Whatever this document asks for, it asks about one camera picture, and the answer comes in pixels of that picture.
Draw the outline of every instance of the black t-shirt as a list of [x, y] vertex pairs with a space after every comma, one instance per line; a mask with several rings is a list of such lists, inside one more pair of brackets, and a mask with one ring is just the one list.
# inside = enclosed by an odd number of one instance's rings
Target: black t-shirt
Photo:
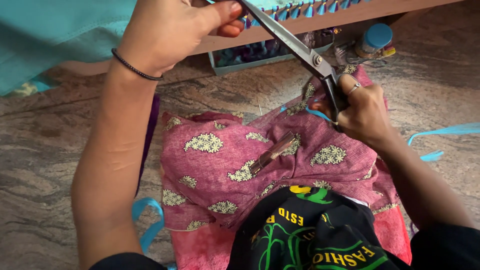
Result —
[[[237, 231], [228, 270], [480, 269], [480, 231], [438, 224], [411, 241], [410, 267], [381, 248], [370, 209], [318, 187], [284, 187], [263, 199]], [[163, 270], [135, 253], [90, 270]]]

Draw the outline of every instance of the silver ring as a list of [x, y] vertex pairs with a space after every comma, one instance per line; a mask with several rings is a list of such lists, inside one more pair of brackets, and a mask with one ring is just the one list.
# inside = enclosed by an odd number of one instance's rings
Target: silver ring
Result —
[[353, 86], [352, 90], [350, 90], [350, 92], [347, 94], [347, 96], [350, 95], [353, 91], [355, 91], [355, 89], [357, 89], [357, 88], [360, 87], [360, 86], [361, 86], [360, 83], [356, 83], [356, 84]]

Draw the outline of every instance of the granite floor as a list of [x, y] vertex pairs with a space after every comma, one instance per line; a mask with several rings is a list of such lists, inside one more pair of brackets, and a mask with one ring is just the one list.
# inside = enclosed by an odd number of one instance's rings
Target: granite floor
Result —
[[[434, 8], [395, 32], [398, 61], [366, 67], [389, 100], [401, 133], [480, 122], [480, 5], [468, 0]], [[61, 69], [62, 85], [27, 98], [0, 99], [0, 269], [77, 269], [70, 185], [87, 140], [104, 76]], [[214, 76], [205, 55], [165, 74], [157, 88], [162, 110], [180, 115], [205, 110], [244, 111], [245, 122], [299, 95], [310, 75], [297, 61]], [[154, 135], [139, 197], [160, 199], [161, 129]], [[412, 144], [420, 154], [441, 149], [439, 171], [480, 225], [480, 136], [430, 135]], [[144, 231], [156, 217], [145, 214]], [[160, 262], [174, 260], [162, 231], [150, 248]]]

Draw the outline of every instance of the scissors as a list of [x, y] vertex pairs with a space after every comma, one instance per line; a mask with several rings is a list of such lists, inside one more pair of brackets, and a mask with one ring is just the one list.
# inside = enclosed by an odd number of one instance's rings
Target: scissors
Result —
[[266, 13], [249, 3], [247, 0], [240, 0], [243, 7], [260, 23], [260, 25], [280, 41], [285, 47], [292, 51], [302, 65], [317, 77], [324, 88], [325, 94], [330, 101], [332, 111], [331, 121], [338, 132], [342, 132], [338, 125], [338, 113], [350, 106], [347, 95], [338, 86], [338, 76], [332, 66], [314, 50], [305, 46], [298, 38], [285, 29], [281, 24], [268, 16]]

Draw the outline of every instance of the checkered pink fabric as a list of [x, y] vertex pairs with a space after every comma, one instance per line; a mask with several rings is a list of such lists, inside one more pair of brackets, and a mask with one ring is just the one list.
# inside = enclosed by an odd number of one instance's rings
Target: checkered pink fabric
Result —
[[[361, 67], [352, 75], [363, 86], [371, 84]], [[190, 118], [164, 113], [166, 227], [188, 231], [217, 222], [236, 230], [261, 199], [283, 185], [332, 189], [367, 202], [373, 210], [394, 206], [396, 191], [391, 178], [378, 177], [377, 154], [304, 109], [324, 97], [318, 80], [311, 85], [314, 97], [300, 96], [286, 104], [287, 110], [275, 109], [246, 126], [237, 113], [207, 112]], [[300, 139], [298, 148], [289, 148], [252, 177], [248, 165], [288, 130]]]

